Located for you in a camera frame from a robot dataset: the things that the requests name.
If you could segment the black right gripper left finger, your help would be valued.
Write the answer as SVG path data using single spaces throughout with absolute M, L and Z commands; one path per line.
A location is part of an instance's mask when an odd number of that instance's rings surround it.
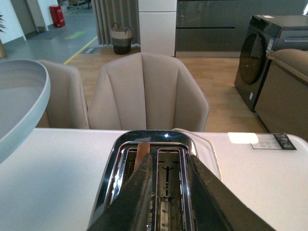
M 146 230 L 153 179 L 153 157 L 147 154 L 122 187 L 118 197 L 99 216 L 89 231 Z

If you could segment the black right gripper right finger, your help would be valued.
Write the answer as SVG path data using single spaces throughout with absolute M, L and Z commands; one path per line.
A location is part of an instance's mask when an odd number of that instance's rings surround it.
M 199 231 L 273 231 L 196 156 L 188 161 L 189 188 Z

